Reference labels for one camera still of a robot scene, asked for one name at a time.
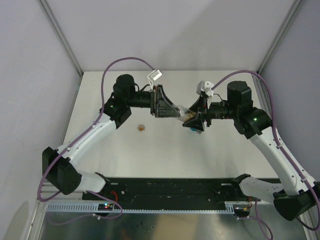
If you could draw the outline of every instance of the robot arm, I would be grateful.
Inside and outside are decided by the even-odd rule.
[[[102,138],[118,129],[131,115],[130,107],[150,108],[150,113],[156,118],[179,118],[180,110],[165,95],[162,85],[154,86],[152,92],[136,91],[131,75],[125,74],[117,78],[113,93],[104,105],[99,121],[97,117],[77,136],[56,150],[51,147],[42,153],[42,172],[44,173],[52,161],[65,149],[67,151],[49,171],[46,179],[63,194],[73,191],[92,191],[99,193],[108,182],[100,173],[78,171],[77,166],[82,156]],[[73,146],[70,143],[82,136]]]
[[[205,122],[206,126],[210,127],[212,119],[232,119],[236,130],[262,152],[281,181],[281,183],[272,184],[243,174],[232,181],[235,190],[243,195],[273,203],[277,211],[290,221],[314,206],[315,200],[310,190],[301,181],[298,173],[274,141],[270,117],[265,111],[253,107],[251,89],[247,84],[243,81],[230,82],[227,86],[227,100],[221,100],[221,102],[212,102],[212,86],[210,82],[200,82],[197,87],[200,97],[190,108],[186,108],[186,117],[183,114],[185,113],[183,108],[174,105],[167,98],[162,85],[153,86],[151,92],[136,91],[131,75],[119,76],[98,123],[93,125],[95,120],[90,123],[91,131],[72,147],[64,144],[57,150],[48,147],[43,151],[42,170],[45,172],[59,153],[67,148],[46,179],[65,195],[75,190],[100,192],[108,179],[100,173],[77,171],[76,168],[82,156],[91,146],[118,129],[128,119],[131,115],[130,107],[150,108],[150,113],[156,118],[180,118],[184,121],[183,127],[192,128],[198,132],[205,130]],[[320,182],[316,182],[299,165],[283,142],[281,146],[304,173],[317,196],[320,196]]]
[[[183,126],[204,131],[204,122],[209,127],[212,119],[233,119],[237,131],[261,151],[281,181],[281,184],[268,183],[243,174],[233,180],[233,186],[236,189],[246,196],[274,204],[277,211],[289,221],[315,205],[310,190],[279,147],[283,147],[290,155],[318,197],[320,196],[320,182],[316,182],[302,168],[281,138],[279,138],[280,146],[277,146],[272,121],[265,111],[253,107],[251,89],[246,82],[230,82],[227,86],[227,100],[213,102],[209,107],[206,106],[208,97],[205,90],[202,89],[198,94],[199,99],[190,107],[190,110],[197,113],[196,117],[184,122]]]

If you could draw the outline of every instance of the white wall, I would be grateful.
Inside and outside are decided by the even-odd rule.
[[[258,69],[294,0],[48,0],[84,71]],[[113,70],[148,70],[123,62]]]
[[[62,139],[79,76],[37,1],[2,1],[0,22],[0,239],[17,240],[37,198],[42,151]]]
[[[317,181],[320,181],[319,13],[320,1],[305,1],[263,73],[274,96],[279,133]]]

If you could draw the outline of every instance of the black rail base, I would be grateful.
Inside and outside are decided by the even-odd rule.
[[[231,182],[234,178],[107,178],[100,195],[115,200],[126,210],[225,210],[225,202],[247,201]],[[262,178],[280,183],[278,178]],[[83,200],[101,201],[84,193]]]

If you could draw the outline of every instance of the metal frame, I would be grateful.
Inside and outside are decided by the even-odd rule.
[[[66,55],[71,60],[71,63],[78,73],[79,77],[82,78],[84,72],[82,71],[70,45],[68,44],[68,41],[62,32],[54,13],[52,12],[50,6],[48,5],[46,0],[37,0],[41,9],[43,10],[44,15],[46,16],[46,19],[48,20],[49,24],[52,27],[52,30],[54,31],[56,37],[58,38],[59,42],[61,43],[62,48],[64,49]]]
[[[46,208],[47,212],[67,212],[67,213],[110,213],[110,210],[98,210],[99,202],[50,202]],[[120,213],[119,209],[112,210],[113,213]],[[234,205],[232,203],[225,203],[225,210],[127,210],[124,209],[125,214],[234,214]]]
[[[301,216],[300,216],[301,220],[307,224],[308,226],[315,226],[315,221],[314,219],[312,218],[312,213],[311,213],[311,209],[306,211],[305,213],[303,213]],[[308,230],[307,228],[303,228],[304,229],[304,232],[305,232],[305,236],[308,240],[318,240],[319,239],[319,232],[317,231],[310,231]]]
[[[255,75],[251,75],[251,76],[252,76],[254,86],[256,88],[256,93],[257,93],[261,108],[269,115],[269,117],[271,117],[271,103],[270,103],[270,98],[269,98],[267,88],[257,76]]]
[[[33,217],[30,221],[30,228],[27,231],[25,238],[26,240],[38,240],[41,232],[42,225],[44,223],[46,210],[46,204],[43,202],[37,201],[35,204]]]
[[[306,0],[294,0],[293,4],[291,5],[287,15],[285,16],[278,32],[276,33],[268,51],[266,52],[257,72],[261,75],[266,68],[267,64],[271,60],[272,56],[276,52],[279,44],[281,43],[282,39],[288,32],[291,24],[295,20],[298,12],[300,11],[303,3],[305,3]]]

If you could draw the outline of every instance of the white cable clip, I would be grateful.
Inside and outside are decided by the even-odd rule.
[[[162,76],[162,72],[159,69],[153,70],[147,77],[151,87],[151,91],[154,88],[154,82]]]
[[[283,147],[284,146],[284,143],[280,143],[278,146],[276,146],[277,148],[280,148],[280,147]]]
[[[206,103],[206,107],[208,109],[214,97],[214,91],[212,90],[213,87],[214,87],[214,84],[210,81],[200,81],[196,86],[196,93],[198,95],[201,96],[201,92],[205,92],[205,94],[208,96],[207,103]]]

